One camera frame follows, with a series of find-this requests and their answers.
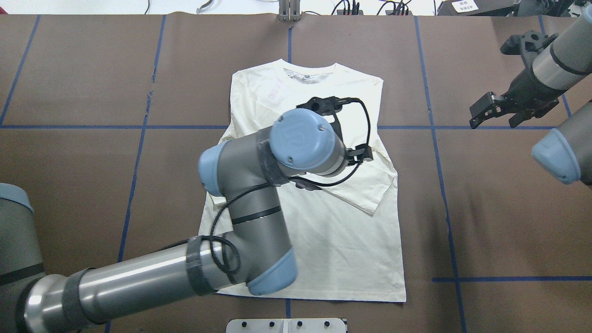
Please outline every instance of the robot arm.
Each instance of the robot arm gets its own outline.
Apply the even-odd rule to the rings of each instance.
[[[346,149],[334,130],[337,118],[330,124],[322,116],[352,102],[365,110],[356,98],[313,98],[303,106],[314,111],[288,111],[273,126],[202,154],[201,181],[212,195],[229,198],[233,231],[70,277],[45,276],[26,194],[10,187],[17,194],[6,196],[0,186],[0,310],[7,314],[0,316],[0,331],[73,331],[236,283],[246,282],[255,295],[289,286],[297,268],[275,187],[306,172],[332,177],[371,160],[368,141]],[[370,128],[367,112],[366,119]],[[23,244],[34,246],[18,251]]]
[[[483,121],[508,113],[510,127],[532,117],[541,118],[557,98],[592,72],[592,6],[560,36],[535,31],[511,36],[501,47],[507,55],[521,55],[525,69],[509,90],[488,92],[470,108],[472,129]],[[588,103],[543,138],[532,156],[560,181],[581,180],[592,185],[592,103]]]

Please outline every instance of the sticker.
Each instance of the sticker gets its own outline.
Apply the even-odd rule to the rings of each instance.
[[[456,12],[471,12],[479,9],[474,0],[461,0],[452,3]]]

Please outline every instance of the metal plate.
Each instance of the metal plate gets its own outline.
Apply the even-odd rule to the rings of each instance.
[[[348,321],[339,318],[234,319],[226,326],[226,333],[347,333],[347,331]]]

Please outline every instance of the blue end cap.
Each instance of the blue end cap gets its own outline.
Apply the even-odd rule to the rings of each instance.
[[[588,7],[584,9],[582,16],[588,21],[588,23],[592,24],[592,5],[588,5]]]
[[[314,169],[335,147],[335,133],[322,116],[305,108],[284,113],[271,128],[269,145],[276,159],[288,168]]]
[[[200,172],[201,184],[205,190],[208,191],[214,197],[221,197],[222,193],[218,187],[218,160],[222,153],[222,148],[229,143],[231,140],[224,141],[223,143],[213,146],[207,149],[200,156],[198,163],[198,169]]]
[[[33,213],[33,207],[31,207],[27,193],[18,186],[0,182],[0,198],[22,204]]]
[[[532,148],[532,157],[564,184],[570,184],[582,177],[574,151],[558,129],[551,129]]]
[[[297,275],[298,267],[296,266],[294,248],[290,248],[278,262],[247,283],[247,287],[255,296],[271,294],[292,284]]]

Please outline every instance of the black cable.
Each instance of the black cable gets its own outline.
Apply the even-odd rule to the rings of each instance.
[[[214,263],[222,272],[224,272],[226,274],[235,274],[236,272],[239,271],[239,268],[240,268],[240,256],[239,256],[238,250],[236,249],[236,246],[234,246],[234,244],[232,244],[226,238],[214,236],[214,230],[216,229],[216,225],[218,224],[218,221],[220,220],[220,216],[222,216],[222,212],[226,208],[228,208],[231,204],[233,204],[236,200],[246,196],[247,194],[249,194],[253,191],[261,190],[266,187],[270,187],[270,186],[271,186],[271,184],[266,182],[264,184],[259,184],[259,185],[253,186],[251,188],[248,188],[247,190],[242,191],[241,193],[232,197],[230,200],[227,200],[226,203],[220,208],[220,210],[216,214],[216,217],[214,218],[214,222],[212,223],[212,227],[210,228],[210,235],[208,236],[207,240],[210,242],[210,253],[212,255],[212,260],[214,260]],[[216,254],[214,253],[214,241],[223,243],[223,244],[228,245],[230,247],[230,249],[232,250],[233,256],[236,260],[236,268],[235,269],[231,270],[228,265],[223,264],[222,262],[220,262],[218,257],[216,257]]]
[[[407,10],[405,11],[405,13],[404,13],[403,15],[409,15],[409,3],[410,3],[411,1],[412,1],[412,0],[409,0],[409,1],[405,2],[405,7],[407,7]]]
[[[205,7],[208,7],[209,5],[211,5],[212,1],[214,1],[214,0],[208,0],[208,2],[204,3],[199,8],[197,8],[197,10],[196,10],[197,14],[199,14]]]
[[[175,246],[183,245],[183,244],[186,244],[187,242],[189,242],[189,239],[184,239],[182,241],[177,241],[177,242],[174,242],[172,244],[169,244],[169,245],[167,245],[167,246],[165,246],[163,248],[159,248],[158,250],[156,250],[154,252],[158,252],[158,251],[162,251],[162,250],[174,248]]]
[[[339,5],[340,5],[341,3],[343,3],[343,13],[345,13],[345,11],[346,11],[346,8],[345,8],[345,3],[346,3],[346,2],[347,2],[347,3],[348,3],[348,5],[349,5],[349,0],[340,0],[340,1],[337,3],[337,5],[335,5],[335,7],[333,8],[333,11],[331,12],[331,15],[335,14],[335,11],[337,10],[337,7],[339,7]]]
[[[371,131],[371,126],[370,126],[370,115],[368,114],[368,109],[366,109],[366,105],[364,104],[364,102],[362,102],[360,99],[358,98],[352,98],[352,102],[353,103],[359,103],[362,108],[364,109],[364,113],[366,114],[366,122],[368,124],[368,133],[366,134],[366,148],[370,149],[369,145],[370,145],[370,131]],[[316,182],[316,181],[312,181],[312,180],[308,180],[306,178],[302,178],[302,177],[289,177],[289,180],[303,180],[306,182],[309,182],[310,184],[316,185],[316,186],[321,186],[321,187],[331,187],[331,186],[335,186],[335,185],[339,185],[341,183],[343,183],[344,181],[348,180],[349,177],[353,176],[353,174],[358,170],[358,168],[360,167],[360,165],[362,165],[363,160],[360,160],[356,166],[354,167],[354,169],[352,170],[352,172],[349,173],[349,175],[345,176],[344,179],[338,180],[336,182],[330,182],[328,184],[324,184],[322,182]]]
[[[382,9],[387,5],[387,4],[392,4],[392,13],[390,15],[395,15],[396,12],[398,12],[400,10],[401,7],[406,6],[406,4],[404,4],[402,1],[401,2],[395,2],[395,1],[385,1],[382,6],[380,6],[380,9],[378,10],[378,13],[376,13],[376,15],[380,15],[380,12],[382,11]]]

